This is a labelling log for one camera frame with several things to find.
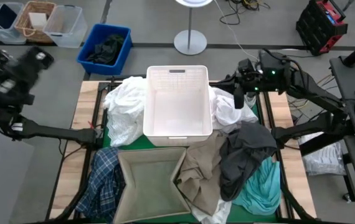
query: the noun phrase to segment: white cloth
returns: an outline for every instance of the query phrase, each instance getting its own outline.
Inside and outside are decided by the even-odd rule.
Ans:
[[[129,77],[109,92],[103,106],[107,109],[108,137],[112,147],[126,146],[143,134],[144,102],[147,82],[145,78]],[[257,122],[258,118],[245,103],[240,110],[234,108],[233,95],[219,88],[209,87],[212,125],[216,130],[230,133],[240,128],[241,121]]]
[[[225,224],[229,216],[232,202],[225,202],[221,198],[217,202],[215,214],[213,216],[207,215],[197,207],[189,203],[192,215],[202,224]]]
[[[143,134],[146,85],[144,78],[129,77],[105,97],[110,146],[129,145]]]
[[[239,128],[241,121],[257,122],[257,116],[246,103],[241,109],[234,108],[233,95],[219,88],[209,87],[211,101],[212,126],[216,130],[230,133]]]

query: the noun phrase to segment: plaid shirt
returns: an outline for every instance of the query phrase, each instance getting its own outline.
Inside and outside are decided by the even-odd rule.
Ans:
[[[125,188],[117,154],[117,148],[106,147],[93,157],[87,190],[76,207],[88,218],[105,218],[108,223],[114,219]]]

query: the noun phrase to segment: teal cloth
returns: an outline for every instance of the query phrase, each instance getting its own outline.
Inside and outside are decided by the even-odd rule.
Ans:
[[[254,215],[271,215],[280,204],[280,194],[280,163],[269,157],[246,181],[233,204]]]

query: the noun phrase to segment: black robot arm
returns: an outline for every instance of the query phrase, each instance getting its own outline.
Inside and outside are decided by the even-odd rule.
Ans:
[[[327,111],[321,113],[314,121],[290,128],[273,128],[273,137],[280,148],[284,148],[289,139],[306,134],[323,131],[335,136],[348,132],[347,114],[344,112],[341,100],[318,86],[296,61],[268,50],[260,51],[259,58],[260,61],[255,64],[255,68],[250,60],[241,61],[232,76],[228,75],[225,80],[215,85],[234,95],[237,109],[244,106],[244,94],[246,93],[276,91],[279,94],[286,92],[297,99],[309,100]],[[333,139],[331,136],[322,135],[321,137]]]
[[[34,102],[34,95],[29,91],[39,72],[48,69],[53,61],[50,54],[38,47],[30,48],[17,59],[0,50],[0,133],[15,140],[40,136],[72,140],[86,147],[96,146],[98,136],[94,129],[42,126],[20,115],[24,105]]]

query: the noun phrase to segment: white lamp base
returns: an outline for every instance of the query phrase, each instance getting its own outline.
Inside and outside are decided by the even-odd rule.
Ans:
[[[207,47],[207,39],[204,34],[197,30],[191,30],[190,46],[189,31],[184,30],[175,36],[173,41],[176,50],[185,55],[196,55],[205,50]]]

